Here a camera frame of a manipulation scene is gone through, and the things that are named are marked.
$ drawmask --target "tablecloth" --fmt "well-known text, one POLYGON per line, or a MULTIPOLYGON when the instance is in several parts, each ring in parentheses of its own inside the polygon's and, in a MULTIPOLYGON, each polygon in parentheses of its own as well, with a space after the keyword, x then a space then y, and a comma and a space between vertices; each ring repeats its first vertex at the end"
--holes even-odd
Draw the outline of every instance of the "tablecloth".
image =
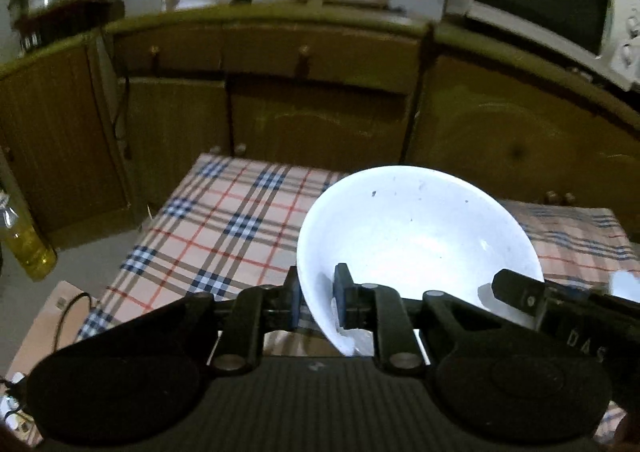
MULTIPOLYGON (((284 164, 201 155, 127 255, 115 281, 79 333, 95 335, 184 295, 235 298, 260 284, 281 285, 296 263, 296 241, 313 202, 342 174, 284 164)), ((640 278, 638 257, 607 209, 502 201, 530 238, 545 278, 606 287, 619 269, 640 278)), ((265 353, 332 355, 303 310, 297 333, 275 331, 265 353)), ((622 416, 612 406, 598 434, 622 416)))

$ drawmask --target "plastic bottle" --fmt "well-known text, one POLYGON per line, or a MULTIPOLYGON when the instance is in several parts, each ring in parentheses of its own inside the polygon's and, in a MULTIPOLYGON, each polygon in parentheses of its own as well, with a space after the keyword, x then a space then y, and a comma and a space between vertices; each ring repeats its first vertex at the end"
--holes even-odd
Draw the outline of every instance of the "plastic bottle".
POLYGON ((0 191, 0 217, 0 236, 29 277, 39 281, 49 275, 58 261, 56 252, 29 218, 18 214, 11 197, 3 191, 0 191))

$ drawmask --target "microwave knob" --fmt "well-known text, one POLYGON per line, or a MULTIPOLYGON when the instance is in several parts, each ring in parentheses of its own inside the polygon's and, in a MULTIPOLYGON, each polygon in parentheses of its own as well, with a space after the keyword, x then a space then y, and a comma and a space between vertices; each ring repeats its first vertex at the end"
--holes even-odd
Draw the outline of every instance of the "microwave knob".
POLYGON ((627 67, 634 63, 634 51, 635 49, 631 46, 631 44, 624 44, 622 46, 622 49, 620 50, 622 61, 627 67))
POLYGON ((629 31, 629 35, 632 38, 636 38, 640 35, 640 20, 637 16, 632 15, 626 19, 626 30, 629 31))

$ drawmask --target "bowl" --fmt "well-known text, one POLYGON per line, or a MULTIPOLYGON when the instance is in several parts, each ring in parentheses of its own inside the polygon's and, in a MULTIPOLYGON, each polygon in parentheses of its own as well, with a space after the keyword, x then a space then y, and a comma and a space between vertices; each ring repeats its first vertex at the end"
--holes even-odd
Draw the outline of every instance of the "bowl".
POLYGON ((531 242, 503 206, 466 181, 410 166, 364 170, 325 191, 302 224, 296 260, 316 323, 348 356, 369 352, 338 326, 338 263, 355 283, 390 286, 412 299, 441 290, 525 327, 533 318, 496 300, 491 281, 504 268, 543 280, 531 242))

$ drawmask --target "gray floor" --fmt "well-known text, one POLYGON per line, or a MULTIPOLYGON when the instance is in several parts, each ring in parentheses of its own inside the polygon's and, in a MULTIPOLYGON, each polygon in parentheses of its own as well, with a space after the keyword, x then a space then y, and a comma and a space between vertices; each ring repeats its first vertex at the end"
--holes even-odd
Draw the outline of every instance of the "gray floor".
POLYGON ((58 265, 42 282, 32 282, 3 246, 0 275, 0 374, 6 372, 47 297, 61 280, 100 297, 116 276, 120 263, 139 233, 128 231, 113 237, 61 251, 58 265))

